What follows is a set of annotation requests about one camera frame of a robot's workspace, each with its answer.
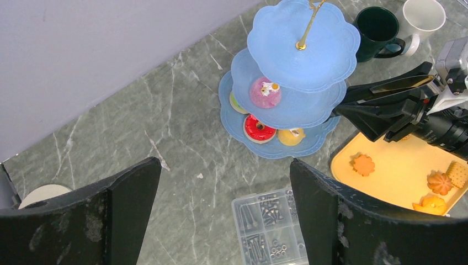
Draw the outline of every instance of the orange tray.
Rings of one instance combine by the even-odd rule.
[[[375,163],[375,172],[368,177],[353,170],[351,161],[358,154],[370,156]],[[360,133],[333,158],[331,172],[350,187],[411,210],[412,203],[419,203],[431,194],[437,195],[447,203],[448,212],[467,191],[468,185],[463,189],[453,187],[447,195],[441,196],[427,187],[427,177],[433,171],[446,172],[452,161],[466,165],[464,160],[415,136],[388,143],[383,139],[371,142]]]

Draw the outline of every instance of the gold pole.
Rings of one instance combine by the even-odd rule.
[[[307,25],[307,28],[306,28],[306,32],[302,36],[301,40],[296,42],[296,48],[298,50],[300,50],[300,51],[306,49],[306,47],[307,47],[306,39],[307,39],[307,35],[309,34],[310,28],[312,27],[312,22],[315,19],[315,16],[317,15],[318,10],[322,7],[323,3],[325,3],[327,0],[322,0],[320,2],[320,4],[318,4],[317,7],[312,3],[312,1],[313,0],[309,0],[310,9],[313,9],[312,18],[310,19],[310,22],[309,22],[309,24]]]

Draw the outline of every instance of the orange flower cookie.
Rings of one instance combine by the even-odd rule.
[[[445,173],[436,172],[427,178],[427,187],[429,187],[433,193],[447,195],[453,186],[451,178]]]
[[[353,168],[358,174],[367,177],[370,173],[374,172],[375,164],[372,162],[372,158],[360,155],[353,160]]]
[[[447,203],[440,197],[432,196],[424,198],[421,205],[413,203],[413,208],[421,213],[443,215],[447,211]]]

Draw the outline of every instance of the plastic organizer box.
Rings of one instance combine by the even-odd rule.
[[[232,201],[246,265],[308,264],[291,188]]]

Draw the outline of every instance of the blue scalloped plate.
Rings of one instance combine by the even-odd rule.
[[[234,97],[237,103],[267,126],[276,129],[310,128],[328,119],[346,94],[346,83],[340,81],[325,91],[304,93],[281,87],[281,101],[270,109],[255,106],[250,89],[263,74],[247,49],[240,51],[231,65]]]
[[[219,86],[221,122],[226,131],[232,135],[234,139],[244,143],[253,153],[264,158],[279,159],[287,156],[301,157],[311,155],[322,147],[325,142],[325,136],[327,136],[339,122],[339,117],[334,117],[319,126],[304,129],[306,137],[296,146],[285,146],[277,137],[265,144],[256,144],[247,139],[243,131],[243,124],[247,115],[235,111],[229,103],[231,90],[232,76],[231,72],[228,72],[221,79]]]
[[[255,15],[248,49],[261,72],[280,86],[302,92],[324,91],[356,68],[359,32],[330,3],[317,12],[307,48],[296,49],[312,13],[308,0],[282,0]]]

